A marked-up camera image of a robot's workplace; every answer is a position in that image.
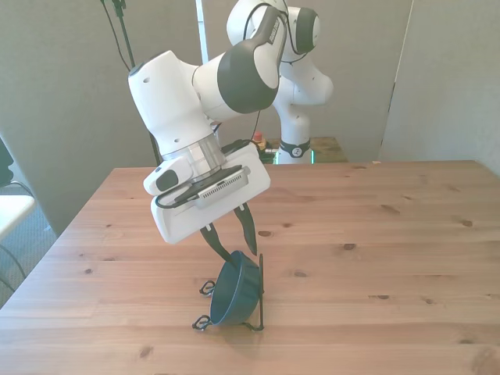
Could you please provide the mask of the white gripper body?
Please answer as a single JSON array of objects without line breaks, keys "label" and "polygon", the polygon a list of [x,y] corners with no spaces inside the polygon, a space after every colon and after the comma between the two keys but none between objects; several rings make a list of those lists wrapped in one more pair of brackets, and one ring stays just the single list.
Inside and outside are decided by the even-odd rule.
[{"label": "white gripper body", "polygon": [[165,242],[184,240],[270,186],[254,144],[227,155],[220,173],[223,176],[208,177],[198,186],[186,182],[152,199],[152,216]]}]

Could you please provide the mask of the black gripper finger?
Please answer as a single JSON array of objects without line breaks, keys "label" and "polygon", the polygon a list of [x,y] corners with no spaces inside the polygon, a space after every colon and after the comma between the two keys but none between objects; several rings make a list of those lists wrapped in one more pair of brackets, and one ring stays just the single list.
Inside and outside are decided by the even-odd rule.
[{"label": "black gripper finger", "polygon": [[245,242],[254,256],[258,255],[257,240],[255,236],[255,223],[247,203],[239,205],[234,213],[241,223]]},{"label": "black gripper finger", "polygon": [[229,264],[234,263],[231,254],[222,246],[213,223],[203,227],[200,232],[209,247],[214,250],[225,262]]}]

